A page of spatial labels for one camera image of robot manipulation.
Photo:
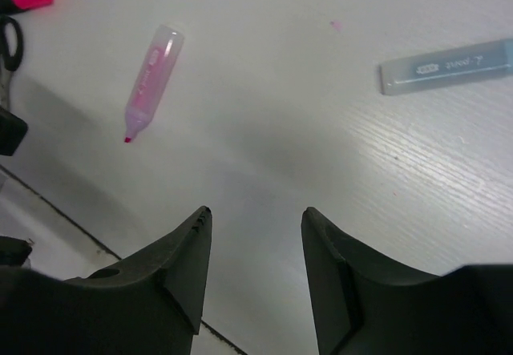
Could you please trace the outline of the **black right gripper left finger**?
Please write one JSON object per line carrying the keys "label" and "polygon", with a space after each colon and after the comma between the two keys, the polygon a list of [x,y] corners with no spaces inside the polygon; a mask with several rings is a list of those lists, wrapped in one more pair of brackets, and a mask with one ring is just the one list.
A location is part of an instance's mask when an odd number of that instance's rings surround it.
{"label": "black right gripper left finger", "polygon": [[1,270],[4,354],[188,354],[200,330],[212,242],[203,206],[86,278]]}

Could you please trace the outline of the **small black scissors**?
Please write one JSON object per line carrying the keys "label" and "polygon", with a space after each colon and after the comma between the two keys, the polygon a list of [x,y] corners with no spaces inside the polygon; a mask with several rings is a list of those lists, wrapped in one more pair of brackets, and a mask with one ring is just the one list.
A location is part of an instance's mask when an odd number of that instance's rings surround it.
{"label": "small black scissors", "polygon": [[24,35],[19,22],[1,15],[1,108],[10,111],[10,84],[22,63]]}

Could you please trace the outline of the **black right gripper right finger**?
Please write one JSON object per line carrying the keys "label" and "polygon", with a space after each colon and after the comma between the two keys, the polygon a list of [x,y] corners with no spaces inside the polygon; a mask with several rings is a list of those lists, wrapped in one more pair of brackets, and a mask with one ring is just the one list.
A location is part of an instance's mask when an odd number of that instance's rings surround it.
{"label": "black right gripper right finger", "polygon": [[509,264],[432,275],[348,235],[315,208],[304,211],[301,235],[320,353],[511,353]]}

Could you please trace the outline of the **blue translucent highlighter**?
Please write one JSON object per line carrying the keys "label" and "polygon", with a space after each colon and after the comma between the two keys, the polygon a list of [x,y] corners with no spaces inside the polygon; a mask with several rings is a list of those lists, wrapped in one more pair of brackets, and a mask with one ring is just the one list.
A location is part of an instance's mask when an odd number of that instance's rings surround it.
{"label": "blue translucent highlighter", "polygon": [[379,66],[381,92],[384,95],[402,95],[501,79],[511,74],[510,38],[398,58]]}

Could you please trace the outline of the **pink translucent highlighter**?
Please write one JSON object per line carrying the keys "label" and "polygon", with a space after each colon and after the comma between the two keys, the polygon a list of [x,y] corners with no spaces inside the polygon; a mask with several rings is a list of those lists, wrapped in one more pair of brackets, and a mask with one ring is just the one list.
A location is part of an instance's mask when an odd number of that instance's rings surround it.
{"label": "pink translucent highlighter", "polygon": [[184,36],[169,26],[154,34],[125,108],[125,143],[153,120],[183,44]]}

